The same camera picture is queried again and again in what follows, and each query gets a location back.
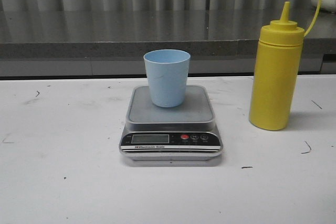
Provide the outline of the light blue plastic cup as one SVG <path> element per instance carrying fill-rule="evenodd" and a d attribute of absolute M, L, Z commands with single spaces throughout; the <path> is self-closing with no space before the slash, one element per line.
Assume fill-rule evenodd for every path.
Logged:
<path fill-rule="evenodd" d="M 191 55 L 182 50 L 161 49 L 143 56 L 152 102 L 163 108 L 183 103 Z"/>

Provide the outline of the yellow squeeze bottle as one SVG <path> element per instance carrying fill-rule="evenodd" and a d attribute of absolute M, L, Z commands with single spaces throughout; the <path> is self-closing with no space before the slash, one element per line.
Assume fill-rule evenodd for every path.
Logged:
<path fill-rule="evenodd" d="M 291 103 L 305 36 L 313 28 L 322 0 L 318 0 L 313 20 L 307 29 L 289 19 L 290 3 L 285 2 L 281 16 L 262 26 L 258 41 L 249 121 L 270 131 L 284 129 Z"/>

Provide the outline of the silver digital kitchen scale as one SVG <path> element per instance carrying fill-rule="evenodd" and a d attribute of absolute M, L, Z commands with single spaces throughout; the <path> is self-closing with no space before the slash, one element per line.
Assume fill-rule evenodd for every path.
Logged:
<path fill-rule="evenodd" d="M 134 161 L 207 161 L 222 154 L 215 113 L 203 86 L 187 86 L 179 106 L 152 103 L 149 87 L 136 87 L 119 150 Z"/>

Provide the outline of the grey stone counter ledge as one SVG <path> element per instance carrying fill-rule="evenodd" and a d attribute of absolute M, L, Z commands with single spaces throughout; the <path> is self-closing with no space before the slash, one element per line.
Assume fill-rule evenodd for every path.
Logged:
<path fill-rule="evenodd" d="M 1 12 L 1 78 L 136 78 L 143 55 L 191 54 L 189 75 L 250 76 L 266 10 Z"/>

